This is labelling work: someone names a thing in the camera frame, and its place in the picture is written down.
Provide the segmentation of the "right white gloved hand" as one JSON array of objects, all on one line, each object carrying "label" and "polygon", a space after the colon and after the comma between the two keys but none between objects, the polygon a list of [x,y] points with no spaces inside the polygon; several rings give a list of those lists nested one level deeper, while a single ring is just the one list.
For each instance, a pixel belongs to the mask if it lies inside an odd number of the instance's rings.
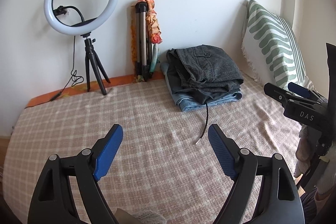
[{"label": "right white gloved hand", "polygon": [[298,178],[304,174],[310,167],[310,160],[313,157],[312,144],[309,141],[308,127],[302,125],[302,128],[299,132],[299,143],[295,156],[297,158],[297,163],[295,165],[294,177]]}]

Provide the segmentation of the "right forearm pink sleeve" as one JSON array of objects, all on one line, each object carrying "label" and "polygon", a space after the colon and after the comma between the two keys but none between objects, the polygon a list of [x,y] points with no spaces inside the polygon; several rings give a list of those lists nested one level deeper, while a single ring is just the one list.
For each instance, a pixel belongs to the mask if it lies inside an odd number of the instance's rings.
[{"label": "right forearm pink sleeve", "polygon": [[317,192],[315,199],[322,201],[326,199],[335,187],[335,159],[331,159],[317,182]]}]

